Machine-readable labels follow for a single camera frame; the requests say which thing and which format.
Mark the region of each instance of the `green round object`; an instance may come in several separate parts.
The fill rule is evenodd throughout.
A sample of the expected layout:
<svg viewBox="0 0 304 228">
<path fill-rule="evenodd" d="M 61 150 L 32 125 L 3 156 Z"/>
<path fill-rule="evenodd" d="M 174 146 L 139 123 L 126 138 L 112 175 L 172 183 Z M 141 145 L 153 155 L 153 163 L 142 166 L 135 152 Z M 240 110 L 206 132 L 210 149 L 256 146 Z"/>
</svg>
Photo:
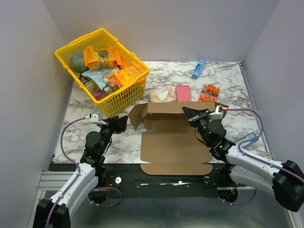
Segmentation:
<svg viewBox="0 0 304 228">
<path fill-rule="evenodd" d="M 70 60 L 70 66 L 71 66 L 72 70 L 74 70 L 80 74 L 89 70 L 89 68 L 85 66 L 84 54 L 81 52 L 78 52 L 78 53 L 75 53 L 74 55 L 72 55 L 71 60 Z"/>
</svg>

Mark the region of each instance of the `gray wall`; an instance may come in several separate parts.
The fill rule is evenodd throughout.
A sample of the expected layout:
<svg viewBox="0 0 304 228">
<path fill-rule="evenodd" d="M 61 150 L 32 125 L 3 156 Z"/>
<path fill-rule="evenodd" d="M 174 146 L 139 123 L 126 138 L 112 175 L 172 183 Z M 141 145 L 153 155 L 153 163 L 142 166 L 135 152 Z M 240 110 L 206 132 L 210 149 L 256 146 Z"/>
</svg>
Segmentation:
<svg viewBox="0 0 304 228">
<path fill-rule="evenodd" d="M 281 0 L 245 64 L 274 159 L 304 170 L 304 1 Z M 301 209 L 304 219 L 304 207 Z"/>
<path fill-rule="evenodd" d="M 278 0 L 44 0 L 65 42 L 100 27 L 142 60 L 245 60 Z"/>
<path fill-rule="evenodd" d="M 71 76 L 64 41 L 41 0 L 0 3 L 0 227 L 25 228 L 63 121 Z"/>
</svg>

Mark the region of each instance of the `pink box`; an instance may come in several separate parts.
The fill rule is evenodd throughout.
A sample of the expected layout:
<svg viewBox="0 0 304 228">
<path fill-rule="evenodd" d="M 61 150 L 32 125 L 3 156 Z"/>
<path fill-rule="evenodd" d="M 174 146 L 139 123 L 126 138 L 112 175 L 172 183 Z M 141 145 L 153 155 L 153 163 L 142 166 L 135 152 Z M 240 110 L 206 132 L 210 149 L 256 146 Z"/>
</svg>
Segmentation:
<svg viewBox="0 0 304 228">
<path fill-rule="evenodd" d="M 178 102 L 191 101 L 191 91 L 189 85 L 177 85 L 175 91 Z"/>
</svg>

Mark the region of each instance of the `marble tabletop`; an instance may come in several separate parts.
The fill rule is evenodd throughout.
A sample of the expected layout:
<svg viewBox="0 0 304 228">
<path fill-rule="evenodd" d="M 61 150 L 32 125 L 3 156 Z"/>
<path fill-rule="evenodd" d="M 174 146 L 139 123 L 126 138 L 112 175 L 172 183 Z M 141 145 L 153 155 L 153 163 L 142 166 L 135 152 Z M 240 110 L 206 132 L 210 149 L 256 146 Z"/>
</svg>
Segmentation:
<svg viewBox="0 0 304 228">
<path fill-rule="evenodd" d="M 172 86 L 174 90 L 176 85 L 190 85 L 192 101 L 198 101 L 204 84 L 213 84 L 220 88 L 218 102 L 229 105 L 230 108 L 252 108 L 239 64 L 236 62 L 207 62 L 197 80 L 191 79 L 197 62 L 145 62 L 145 64 L 150 68 L 150 74 L 147 77 L 145 94 L 136 104 L 149 102 L 148 90 L 165 85 Z M 133 105 L 124 110 L 120 116 L 128 114 L 132 107 Z M 63 125 L 66 126 L 96 109 L 98 108 L 85 91 L 74 83 Z M 256 118 L 254 114 L 248 112 L 229 112 L 222 123 L 227 130 L 226 137 L 232 141 L 251 132 L 258 132 Z M 99 127 L 81 121 L 70 126 L 65 132 L 63 146 L 67 154 L 77 162 L 84 152 L 85 136 L 90 131 L 99 131 Z M 113 135 L 113 143 L 105 155 L 105 163 L 144 163 L 140 159 L 141 134 L 144 131 L 146 129 L 143 124 L 135 131 L 128 120 L 126 131 L 120 135 Z M 261 139 L 246 149 L 271 158 Z M 53 162 L 69 163 L 61 152 L 59 142 Z"/>
</svg>

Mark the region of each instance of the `plastic laundry basket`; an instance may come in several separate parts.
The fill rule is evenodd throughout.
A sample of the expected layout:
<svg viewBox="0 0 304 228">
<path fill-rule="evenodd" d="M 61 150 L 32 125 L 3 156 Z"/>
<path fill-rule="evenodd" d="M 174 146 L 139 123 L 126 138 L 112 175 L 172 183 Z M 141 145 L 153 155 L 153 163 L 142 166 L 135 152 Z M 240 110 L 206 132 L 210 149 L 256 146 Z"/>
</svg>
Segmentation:
<svg viewBox="0 0 304 228">
<path fill-rule="evenodd" d="M 87 46 L 93 46 L 95 48 L 107 48 L 115 47 L 121 56 L 123 62 L 128 66 L 134 65 L 141 73 L 137 77 L 136 81 L 128 86 L 124 86 L 114 93 L 108 95 L 104 99 L 97 101 L 93 95 L 87 90 L 84 84 L 79 80 L 79 74 L 74 72 L 69 62 L 71 56 L 76 52 L 83 52 Z M 55 56 L 63 64 L 63 67 L 73 76 L 73 78 L 79 83 L 95 104 L 103 110 L 108 117 L 113 117 L 119 114 L 121 111 L 132 105 L 135 101 L 143 97 L 144 88 L 146 84 L 146 78 L 149 74 L 149 68 L 132 52 L 126 49 L 118 39 L 113 37 L 104 28 L 98 29 L 92 33 L 81 36 L 64 47 L 55 51 Z"/>
</svg>

